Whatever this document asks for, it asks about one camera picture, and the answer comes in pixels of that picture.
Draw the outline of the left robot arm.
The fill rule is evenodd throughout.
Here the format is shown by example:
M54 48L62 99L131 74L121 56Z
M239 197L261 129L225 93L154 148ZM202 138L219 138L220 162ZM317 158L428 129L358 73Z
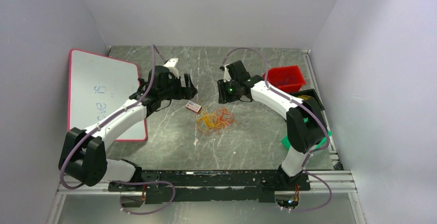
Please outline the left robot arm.
M106 150L133 125L144 121L161 109L164 100L191 100L198 93L189 74L178 76L169 66L154 66L148 79L139 79L139 88L124 104L103 120L85 129L72 128L65 137L58 167L61 184L68 175L80 182L79 186L94 186L101 181L121 181L130 191L143 183L142 169L126 160L110 160Z

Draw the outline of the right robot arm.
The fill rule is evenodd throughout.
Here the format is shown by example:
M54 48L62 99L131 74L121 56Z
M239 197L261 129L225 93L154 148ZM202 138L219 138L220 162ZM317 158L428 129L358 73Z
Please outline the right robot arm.
M221 70L224 75L217 82L220 104L241 100L245 96L285 119L290 148L278 168L281 172L278 184L284 190L292 189L311 154L328 145L329 134L320 105L314 99L304 100L287 94L260 75L251 76L241 60L222 65Z

